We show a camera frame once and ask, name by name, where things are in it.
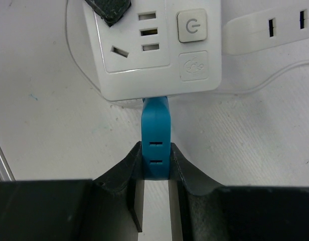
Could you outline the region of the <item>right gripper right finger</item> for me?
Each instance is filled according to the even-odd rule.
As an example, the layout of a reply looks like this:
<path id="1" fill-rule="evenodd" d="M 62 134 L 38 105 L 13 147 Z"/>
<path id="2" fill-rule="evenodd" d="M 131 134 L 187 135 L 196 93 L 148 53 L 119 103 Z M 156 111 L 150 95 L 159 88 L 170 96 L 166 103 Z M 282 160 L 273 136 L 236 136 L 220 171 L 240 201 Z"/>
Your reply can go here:
<path id="1" fill-rule="evenodd" d="M 309 187 L 225 186 L 171 145 L 173 240 L 309 240 Z"/>

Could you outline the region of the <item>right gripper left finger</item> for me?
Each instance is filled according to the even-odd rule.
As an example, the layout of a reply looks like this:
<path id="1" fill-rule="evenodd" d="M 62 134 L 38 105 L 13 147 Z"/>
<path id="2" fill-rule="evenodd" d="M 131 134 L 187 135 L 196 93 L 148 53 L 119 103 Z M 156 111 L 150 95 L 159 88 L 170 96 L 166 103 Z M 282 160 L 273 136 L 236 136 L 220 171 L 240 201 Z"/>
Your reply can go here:
<path id="1" fill-rule="evenodd" d="M 0 182 L 0 240 L 137 240 L 141 143 L 100 177 Z"/>

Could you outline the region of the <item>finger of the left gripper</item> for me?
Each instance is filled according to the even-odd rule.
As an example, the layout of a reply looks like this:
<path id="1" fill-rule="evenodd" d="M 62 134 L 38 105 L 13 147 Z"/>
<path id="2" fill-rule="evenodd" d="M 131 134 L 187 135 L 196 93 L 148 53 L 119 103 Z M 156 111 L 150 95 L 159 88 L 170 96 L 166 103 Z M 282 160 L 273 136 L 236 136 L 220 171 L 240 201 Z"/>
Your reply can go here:
<path id="1" fill-rule="evenodd" d="M 131 0 L 85 0 L 109 26 L 115 25 L 131 7 Z"/>

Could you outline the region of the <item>white cube power socket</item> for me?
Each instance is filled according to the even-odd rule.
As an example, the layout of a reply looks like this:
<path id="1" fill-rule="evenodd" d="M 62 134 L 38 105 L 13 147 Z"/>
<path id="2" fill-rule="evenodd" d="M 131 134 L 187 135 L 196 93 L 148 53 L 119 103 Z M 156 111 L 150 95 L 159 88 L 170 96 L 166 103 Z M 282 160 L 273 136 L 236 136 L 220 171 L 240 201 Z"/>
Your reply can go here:
<path id="1" fill-rule="evenodd" d="M 216 89 L 220 1 L 132 1 L 112 26 L 83 2 L 101 95 L 109 101 Z"/>

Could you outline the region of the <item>blue adapter plug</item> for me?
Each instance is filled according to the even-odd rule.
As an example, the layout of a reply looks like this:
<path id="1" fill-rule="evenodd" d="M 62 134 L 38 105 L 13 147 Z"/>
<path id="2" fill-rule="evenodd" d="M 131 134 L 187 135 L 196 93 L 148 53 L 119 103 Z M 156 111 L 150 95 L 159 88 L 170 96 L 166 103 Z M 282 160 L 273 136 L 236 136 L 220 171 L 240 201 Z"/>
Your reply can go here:
<path id="1" fill-rule="evenodd" d="M 171 115 L 168 98 L 143 100 L 141 151 L 145 180 L 168 180 L 171 155 Z"/>

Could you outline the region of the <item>white adapter plug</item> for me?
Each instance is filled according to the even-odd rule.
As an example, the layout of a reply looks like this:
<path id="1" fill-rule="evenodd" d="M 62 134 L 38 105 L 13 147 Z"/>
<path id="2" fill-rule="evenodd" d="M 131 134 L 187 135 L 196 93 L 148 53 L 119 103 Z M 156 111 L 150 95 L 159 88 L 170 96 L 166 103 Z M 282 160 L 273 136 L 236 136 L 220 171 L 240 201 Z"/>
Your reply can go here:
<path id="1" fill-rule="evenodd" d="M 309 38 L 309 1 L 230 20 L 222 30 L 222 51 L 243 55 Z"/>

